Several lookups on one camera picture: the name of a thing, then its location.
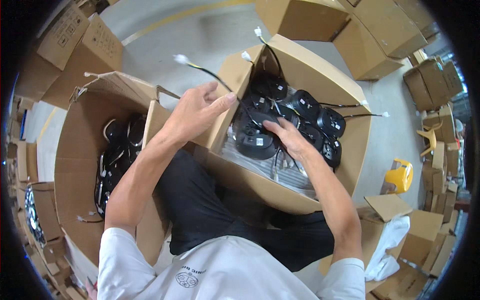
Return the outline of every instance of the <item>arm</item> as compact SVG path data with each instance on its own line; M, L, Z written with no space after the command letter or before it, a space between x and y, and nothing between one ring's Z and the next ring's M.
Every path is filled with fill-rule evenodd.
M295 126L283 118L278 120L280 125L264 121L264 126L278 135L288 153L305 167L335 239L332 264L350 257L361 260L360 219L350 195L322 155L303 138Z
M175 153L210 127L215 118L235 102L233 93L217 99L217 86L217 82L210 82L183 94L164 127L113 190L105 213L105 230L121 228L135 236L146 202Z

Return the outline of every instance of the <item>printed logo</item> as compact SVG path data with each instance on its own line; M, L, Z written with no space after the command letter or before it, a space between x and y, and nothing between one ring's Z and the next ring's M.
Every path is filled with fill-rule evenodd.
M184 288L193 288L197 286L198 279L190 272L181 272L175 276L175 279Z

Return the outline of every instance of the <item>black pants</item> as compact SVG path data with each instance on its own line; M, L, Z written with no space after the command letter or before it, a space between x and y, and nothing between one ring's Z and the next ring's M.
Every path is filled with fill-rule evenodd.
M173 255L225 235L259 244L292 272L333 253L334 239L322 212L278 212L271 223L281 230L250 226L225 208L215 194L214 180L184 150L175 154L157 187L173 223Z

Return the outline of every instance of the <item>forearm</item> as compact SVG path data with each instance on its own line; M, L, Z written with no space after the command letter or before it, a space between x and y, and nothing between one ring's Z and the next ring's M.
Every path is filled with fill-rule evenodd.
M155 135L113 190L105 213L105 229L119 227L135 236L135 227L143 217L146 202L182 146L166 131Z
M302 164L322 204L325 220L335 239L332 262L344 257L361 259L360 219L347 190L313 147L305 150Z

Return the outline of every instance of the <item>yellow chair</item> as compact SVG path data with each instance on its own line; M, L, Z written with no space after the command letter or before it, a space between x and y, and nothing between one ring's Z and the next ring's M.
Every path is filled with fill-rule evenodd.
M429 144L427 145L427 149L423 151L420 156L425 156L427 153L430 151L434 150L435 147L437 146L437 137L435 136L435 130L439 129L443 125L443 121L440 122L440 124L433 125L432 127L429 126L423 126L424 129L428 131L421 131L417 130L417 133L423 137L426 137L429 140Z
M413 166L411 163L403 159L394 159L394 165L392 170L387 171L385 174L385 182L391 183L396 186L396 189L388 189L389 194L401 194L408 191L413 179Z

